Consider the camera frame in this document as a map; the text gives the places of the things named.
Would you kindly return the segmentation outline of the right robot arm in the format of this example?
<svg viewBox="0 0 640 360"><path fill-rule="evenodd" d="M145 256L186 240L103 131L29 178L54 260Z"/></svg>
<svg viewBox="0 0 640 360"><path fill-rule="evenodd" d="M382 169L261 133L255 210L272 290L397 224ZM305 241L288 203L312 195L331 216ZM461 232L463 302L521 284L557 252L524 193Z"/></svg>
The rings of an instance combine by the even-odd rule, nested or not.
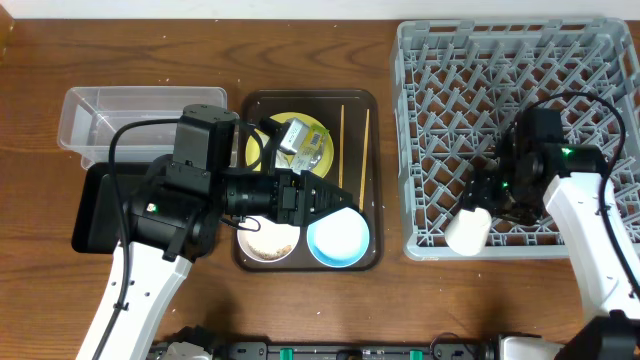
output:
<svg viewBox="0 0 640 360"><path fill-rule="evenodd" d="M478 359L636 359L639 356L639 269L608 178L593 145L571 145L557 110L531 108L496 148L492 169L473 171L460 209L445 231L463 256L485 247L496 218L531 226L551 216L568 249L585 326L567 344L501 335L476 351Z"/></svg>

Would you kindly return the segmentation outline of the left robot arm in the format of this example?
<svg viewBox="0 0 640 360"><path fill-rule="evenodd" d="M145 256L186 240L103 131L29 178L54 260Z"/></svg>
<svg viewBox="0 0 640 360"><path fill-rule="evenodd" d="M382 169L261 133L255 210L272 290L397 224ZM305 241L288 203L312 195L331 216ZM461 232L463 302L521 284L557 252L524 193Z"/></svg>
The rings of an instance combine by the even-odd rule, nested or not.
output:
<svg viewBox="0 0 640 360"><path fill-rule="evenodd" d="M193 104L174 124L173 151L147 168L108 159L87 173L71 244L110 255L112 267L82 359L144 358L193 263L212 252L220 224L240 228L262 216L307 227L353 204L310 171L276 167L276 154L293 144L290 123L252 124Z"/></svg>

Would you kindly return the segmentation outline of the green snack wrapper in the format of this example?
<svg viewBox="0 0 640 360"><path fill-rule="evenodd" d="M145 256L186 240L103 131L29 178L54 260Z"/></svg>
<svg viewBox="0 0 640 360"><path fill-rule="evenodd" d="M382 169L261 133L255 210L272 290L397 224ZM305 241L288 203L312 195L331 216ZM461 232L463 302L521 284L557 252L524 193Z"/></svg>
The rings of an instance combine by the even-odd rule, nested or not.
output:
<svg viewBox="0 0 640 360"><path fill-rule="evenodd" d="M319 177L329 172L334 149L329 131L319 125L312 125L301 148L293 156L290 168L297 174L310 171Z"/></svg>

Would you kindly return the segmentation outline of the pink bowl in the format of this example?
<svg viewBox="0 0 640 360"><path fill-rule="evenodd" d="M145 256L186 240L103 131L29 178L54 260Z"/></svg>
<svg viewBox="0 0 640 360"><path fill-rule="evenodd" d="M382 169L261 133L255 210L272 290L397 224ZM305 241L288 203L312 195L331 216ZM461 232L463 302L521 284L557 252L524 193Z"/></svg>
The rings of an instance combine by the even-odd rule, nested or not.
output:
<svg viewBox="0 0 640 360"><path fill-rule="evenodd" d="M237 241L250 259L273 263L287 257L297 246L300 228L277 224L262 216L247 217L240 223Z"/></svg>

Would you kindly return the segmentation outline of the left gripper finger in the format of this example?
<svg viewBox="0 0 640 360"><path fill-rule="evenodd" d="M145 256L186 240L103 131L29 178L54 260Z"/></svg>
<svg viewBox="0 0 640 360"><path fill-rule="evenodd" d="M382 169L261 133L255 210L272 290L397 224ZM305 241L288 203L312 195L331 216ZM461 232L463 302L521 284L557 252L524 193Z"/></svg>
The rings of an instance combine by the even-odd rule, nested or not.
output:
<svg viewBox="0 0 640 360"><path fill-rule="evenodd" d="M303 212L301 225L309 226L314 222L319 221L345 208L349 208L349 205L338 204L338 205L332 205L323 209L320 209L319 207L309 207L308 209L305 209Z"/></svg>
<svg viewBox="0 0 640 360"><path fill-rule="evenodd" d="M310 171L304 172L305 189L310 192L312 205L353 204L353 195Z"/></svg>

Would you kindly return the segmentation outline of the white cup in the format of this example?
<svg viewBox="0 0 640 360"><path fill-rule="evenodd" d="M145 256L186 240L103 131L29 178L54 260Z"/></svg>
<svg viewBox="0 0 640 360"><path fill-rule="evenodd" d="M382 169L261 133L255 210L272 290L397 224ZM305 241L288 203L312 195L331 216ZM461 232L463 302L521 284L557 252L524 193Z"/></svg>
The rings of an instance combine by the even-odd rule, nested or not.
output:
<svg viewBox="0 0 640 360"><path fill-rule="evenodd" d="M444 232L447 246L462 256L476 256L485 247L492 216L483 208L460 209Z"/></svg>

